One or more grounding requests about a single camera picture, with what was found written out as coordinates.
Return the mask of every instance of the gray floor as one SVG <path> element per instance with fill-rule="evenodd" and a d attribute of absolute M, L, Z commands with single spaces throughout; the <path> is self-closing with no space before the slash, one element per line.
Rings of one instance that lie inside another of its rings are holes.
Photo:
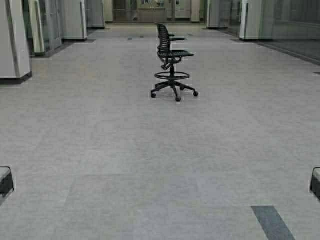
<path fill-rule="evenodd" d="M 297 240 L 317 239 L 319 67 L 170 25 L 192 34 L 173 47 L 195 53 L 177 69 L 200 96 L 151 99 L 155 26 L 109 27 L 0 86 L 0 166 L 16 184 L 1 238 L 266 240 L 251 206 L 274 206 Z"/>

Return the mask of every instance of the chair seat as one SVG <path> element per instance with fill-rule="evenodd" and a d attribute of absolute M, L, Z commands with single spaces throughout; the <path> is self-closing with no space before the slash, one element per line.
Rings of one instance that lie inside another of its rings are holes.
<path fill-rule="evenodd" d="M 159 57 L 161 58 L 179 58 L 179 57 L 192 57 L 194 54 L 188 52 L 188 51 L 183 51 L 183 50 L 172 50 L 169 52 L 158 52 Z"/>

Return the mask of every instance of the black object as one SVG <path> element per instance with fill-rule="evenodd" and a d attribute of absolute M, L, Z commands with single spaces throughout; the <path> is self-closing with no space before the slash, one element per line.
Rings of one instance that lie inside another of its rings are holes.
<path fill-rule="evenodd" d="M 8 193 L 14 190 L 14 180 L 10 167 L 0 167 L 6 169 L 4 175 L 0 175 L 0 196 L 5 198 Z"/>
<path fill-rule="evenodd" d="M 320 169 L 320 167 L 314 168 L 312 172 L 310 192 L 312 192 L 320 200 L 320 179 L 315 176 L 315 171 L 317 169 Z"/>
<path fill-rule="evenodd" d="M 193 91 L 193 95 L 197 97 L 199 93 L 192 87 L 177 82 L 177 80 L 183 80 L 190 78 L 190 75 L 185 72 L 175 71 L 175 64 L 178 64 L 182 61 L 185 57 L 192 57 L 194 54 L 183 51 L 183 50 L 171 50 L 171 42 L 173 41 L 183 41 L 185 38 L 183 37 L 174 37 L 174 34 L 169 34 L 168 29 L 163 24 L 157 24 L 158 33 L 160 44 L 158 46 L 158 57 L 163 62 L 161 66 L 164 72 L 159 72 L 154 76 L 157 79 L 167 80 L 155 85 L 155 89 L 151 91 L 151 97 L 156 97 L 156 92 L 160 91 L 161 89 L 171 87 L 175 93 L 175 100 L 177 102 L 181 101 L 181 97 L 178 95 L 177 87 L 180 87 L 180 90 L 183 91 L 184 89 L 189 89 Z"/>

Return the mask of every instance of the chair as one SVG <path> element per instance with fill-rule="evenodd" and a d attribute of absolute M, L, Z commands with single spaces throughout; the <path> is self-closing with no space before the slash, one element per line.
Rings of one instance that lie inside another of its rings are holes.
<path fill-rule="evenodd" d="M 190 78 L 190 75 L 185 72 L 175 71 L 175 64 L 180 63 L 185 57 L 192 57 L 194 54 L 184 51 L 184 50 L 171 50 L 171 42 L 173 41 L 183 41 L 185 40 L 182 37 L 174 37 L 175 35 L 169 34 L 168 29 L 163 24 L 157 24 L 157 29 L 159 33 L 160 44 L 158 46 L 158 57 L 163 62 L 161 66 L 164 72 L 159 72 L 154 76 L 157 79 L 167 80 L 155 85 L 155 89 L 151 91 L 151 97 L 154 99 L 156 97 L 156 92 L 159 92 L 161 89 L 171 87 L 175 93 L 175 100 L 177 102 L 181 101 L 181 97 L 178 95 L 177 87 L 180 87 L 180 90 L 189 89 L 193 91 L 193 95 L 198 97 L 199 93 L 188 85 L 182 84 L 177 80 L 183 80 Z"/>

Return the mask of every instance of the baseboard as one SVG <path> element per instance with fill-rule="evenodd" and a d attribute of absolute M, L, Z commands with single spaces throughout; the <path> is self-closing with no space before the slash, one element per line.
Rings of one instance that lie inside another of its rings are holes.
<path fill-rule="evenodd" d="M 243 39 L 243 38 L 239 38 L 240 41 L 242 42 L 252 42 L 252 43 L 266 43 L 266 42 L 273 42 L 273 39 Z"/>
<path fill-rule="evenodd" d="M 20 85 L 30 78 L 32 78 L 32 72 L 20 78 L 0 78 L 0 85 Z"/>
<path fill-rule="evenodd" d="M 63 42 L 73 42 L 73 43 L 78 43 L 78 42 L 85 42 L 85 41 L 87 41 L 88 40 L 88 38 L 86 37 L 86 38 L 79 38 L 79 39 L 68 39 L 68 38 L 65 38 L 65 39 L 63 39 L 62 41 Z"/>
<path fill-rule="evenodd" d="M 34 56 L 35 57 L 44 57 L 44 56 L 46 56 L 46 52 L 35 52 Z"/>
<path fill-rule="evenodd" d="M 88 29 L 105 29 L 106 27 L 105 26 L 91 26 L 91 27 L 88 27 Z"/>
<path fill-rule="evenodd" d="M 223 30 L 223 29 L 228 29 L 227 27 L 213 27 L 213 26 L 207 26 L 206 29 L 209 30 Z"/>

